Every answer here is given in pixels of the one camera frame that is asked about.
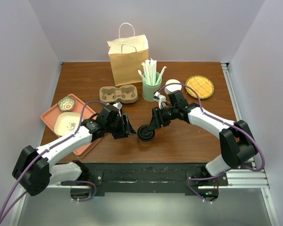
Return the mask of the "black cup lid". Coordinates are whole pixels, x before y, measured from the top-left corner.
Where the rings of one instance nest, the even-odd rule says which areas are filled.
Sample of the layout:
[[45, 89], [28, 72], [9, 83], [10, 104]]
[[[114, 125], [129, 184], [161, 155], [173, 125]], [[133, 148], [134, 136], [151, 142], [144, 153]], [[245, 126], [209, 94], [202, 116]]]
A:
[[142, 125], [139, 127], [137, 131], [137, 137], [142, 142], [150, 142], [155, 137], [155, 131], [149, 130], [148, 125]]

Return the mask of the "green straw holder cup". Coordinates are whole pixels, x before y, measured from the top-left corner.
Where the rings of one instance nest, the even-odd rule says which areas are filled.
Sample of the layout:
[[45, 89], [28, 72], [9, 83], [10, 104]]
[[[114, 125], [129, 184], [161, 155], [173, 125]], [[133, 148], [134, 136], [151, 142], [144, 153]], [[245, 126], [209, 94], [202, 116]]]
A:
[[161, 87], [162, 78], [159, 78], [160, 73], [156, 72], [156, 78], [158, 80], [157, 84], [149, 85], [146, 82], [142, 82], [142, 96], [146, 101], [153, 102], [154, 94]]

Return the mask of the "single brown paper cup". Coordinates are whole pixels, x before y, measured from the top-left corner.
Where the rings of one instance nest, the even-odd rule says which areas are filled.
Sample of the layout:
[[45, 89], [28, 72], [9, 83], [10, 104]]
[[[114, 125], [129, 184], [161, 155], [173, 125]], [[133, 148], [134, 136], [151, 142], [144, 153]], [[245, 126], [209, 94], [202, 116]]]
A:
[[141, 140], [139, 139], [139, 143], [143, 146], [147, 146], [149, 144], [151, 144], [152, 140]]

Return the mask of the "stack of paper cups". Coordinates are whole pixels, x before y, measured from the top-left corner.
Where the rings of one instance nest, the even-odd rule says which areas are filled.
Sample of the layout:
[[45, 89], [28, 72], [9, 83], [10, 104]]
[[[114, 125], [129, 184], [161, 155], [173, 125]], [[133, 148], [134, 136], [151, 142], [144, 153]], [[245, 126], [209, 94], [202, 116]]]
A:
[[180, 81], [176, 79], [167, 80], [165, 83], [165, 93], [168, 95], [171, 92], [178, 91], [182, 89]]

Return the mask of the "cream square bowl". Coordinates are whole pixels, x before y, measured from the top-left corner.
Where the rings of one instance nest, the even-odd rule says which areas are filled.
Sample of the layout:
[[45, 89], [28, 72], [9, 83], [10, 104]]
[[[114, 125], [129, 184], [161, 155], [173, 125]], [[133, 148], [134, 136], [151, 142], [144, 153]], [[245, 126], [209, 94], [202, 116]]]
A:
[[73, 112], [64, 112], [60, 114], [54, 125], [54, 133], [57, 136], [64, 136], [69, 132], [75, 131], [80, 122], [80, 114]]

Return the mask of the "yellow woven coaster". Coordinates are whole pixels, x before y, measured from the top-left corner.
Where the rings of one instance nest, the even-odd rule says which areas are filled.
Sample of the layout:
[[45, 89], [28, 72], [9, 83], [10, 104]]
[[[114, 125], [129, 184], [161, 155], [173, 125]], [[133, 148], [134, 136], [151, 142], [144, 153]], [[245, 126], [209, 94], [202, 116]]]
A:
[[207, 99], [214, 93], [212, 81], [204, 76], [192, 76], [186, 81], [185, 85], [196, 91], [200, 99]]

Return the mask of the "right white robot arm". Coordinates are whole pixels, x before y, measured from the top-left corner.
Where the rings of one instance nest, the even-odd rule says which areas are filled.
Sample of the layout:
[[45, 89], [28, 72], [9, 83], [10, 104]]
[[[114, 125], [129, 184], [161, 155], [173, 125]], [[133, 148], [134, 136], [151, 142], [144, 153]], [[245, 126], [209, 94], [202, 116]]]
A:
[[204, 110], [199, 104], [189, 104], [181, 91], [172, 92], [167, 97], [170, 105], [167, 105], [164, 95], [159, 92], [154, 94], [153, 99], [158, 102], [158, 106], [152, 109], [150, 124], [139, 128], [138, 137], [149, 142], [155, 137], [157, 129], [166, 127], [177, 119], [199, 126], [217, 137], [221, 154], [202, 170], [200, 178], [204, 184], [213, 184], [221, 173], [241, 166], [258, 153], [253, 135], [245, 121], [226, 120]]

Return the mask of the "small floral dish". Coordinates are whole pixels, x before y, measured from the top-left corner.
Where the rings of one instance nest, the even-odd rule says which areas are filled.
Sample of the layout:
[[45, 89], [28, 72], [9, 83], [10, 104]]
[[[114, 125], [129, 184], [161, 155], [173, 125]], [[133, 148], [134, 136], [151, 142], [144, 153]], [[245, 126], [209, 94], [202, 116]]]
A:
[[70, 96], [65, 96], [58, 101], [59, 110], [63, 112], [71, 111], [75, 106], [75, 99]]

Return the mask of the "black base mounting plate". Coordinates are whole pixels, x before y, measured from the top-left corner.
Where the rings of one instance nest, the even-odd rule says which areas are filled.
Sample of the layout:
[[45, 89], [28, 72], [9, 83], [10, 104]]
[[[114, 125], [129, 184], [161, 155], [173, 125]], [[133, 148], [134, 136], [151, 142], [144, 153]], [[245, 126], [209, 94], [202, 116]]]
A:
[[205, 198], [217, 198], [219, 189], [228, 185], [225, 174], [212, 178], [204, 172], [204, 163], [85, 163], [77, 182], [62, 186], [83, 186], [88, 179], [97, 187], [97, 196], [106, 193], [179, 193], [194, 191]]

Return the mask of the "brown paper bag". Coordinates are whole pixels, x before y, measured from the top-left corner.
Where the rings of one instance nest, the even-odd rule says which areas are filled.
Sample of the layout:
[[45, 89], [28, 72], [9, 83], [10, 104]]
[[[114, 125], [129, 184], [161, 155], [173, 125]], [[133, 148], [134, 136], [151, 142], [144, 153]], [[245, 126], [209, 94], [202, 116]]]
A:
[[[131, 26], [133, 34], [121, 37], [123, 25]], [[136, 35], [130, 23], [122, 23], [118, 29], [118, 38], [107, 42], [108, 56], [112, 69], [115, 86], [123, 86], [142, 82], [138, 74], [142, 63], [149, 59], [149, 43], [146, 35]]]

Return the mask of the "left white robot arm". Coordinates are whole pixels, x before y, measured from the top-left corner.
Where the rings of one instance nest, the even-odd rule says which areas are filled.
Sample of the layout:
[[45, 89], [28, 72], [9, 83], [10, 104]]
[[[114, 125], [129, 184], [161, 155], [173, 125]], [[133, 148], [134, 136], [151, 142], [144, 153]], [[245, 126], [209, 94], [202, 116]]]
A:
[[116, 104], [105, 105], [97, 116], [83, 120], [74, 132], [69, 132], [49, 144], [25, 147], [16, 162], [12, 176], [31, 196], [41, 193], [48, 185], [74, 181], [83, 185], [87, 171], [78, 163], [57, 165], [62, 158], [81, 146], [110, 133], [114, 139], [136, 135], [128, 116]]

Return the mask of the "cardboard cup carrier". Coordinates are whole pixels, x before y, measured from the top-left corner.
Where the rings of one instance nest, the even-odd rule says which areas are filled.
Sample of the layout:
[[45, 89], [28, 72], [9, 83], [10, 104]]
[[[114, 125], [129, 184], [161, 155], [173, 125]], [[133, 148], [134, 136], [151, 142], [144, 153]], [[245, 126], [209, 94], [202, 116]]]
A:
[[119, 88], [109, 86], [99, 90], [100, 100], [105, 103], [121, 102], [131, 104], [137, 101], [138, 93], [134, 85], [123, 85]]

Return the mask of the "wrapped straws bundle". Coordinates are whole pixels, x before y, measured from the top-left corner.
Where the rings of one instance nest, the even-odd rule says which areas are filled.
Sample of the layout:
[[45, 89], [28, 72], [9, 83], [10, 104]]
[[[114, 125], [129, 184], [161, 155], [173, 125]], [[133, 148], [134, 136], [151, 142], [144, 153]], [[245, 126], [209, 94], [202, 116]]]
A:
[[142, 78], [142, 81], [148, 85], [154, 86], [158, 85], [162, 79], [164, 71], [167, 69], [166, 66], [162, 68], [162, 70], [157, 75], [157, 60], [145, 60], [141, 63], [143, 68], [143, 73], [141, 70], [138, 70], [139, 76]]

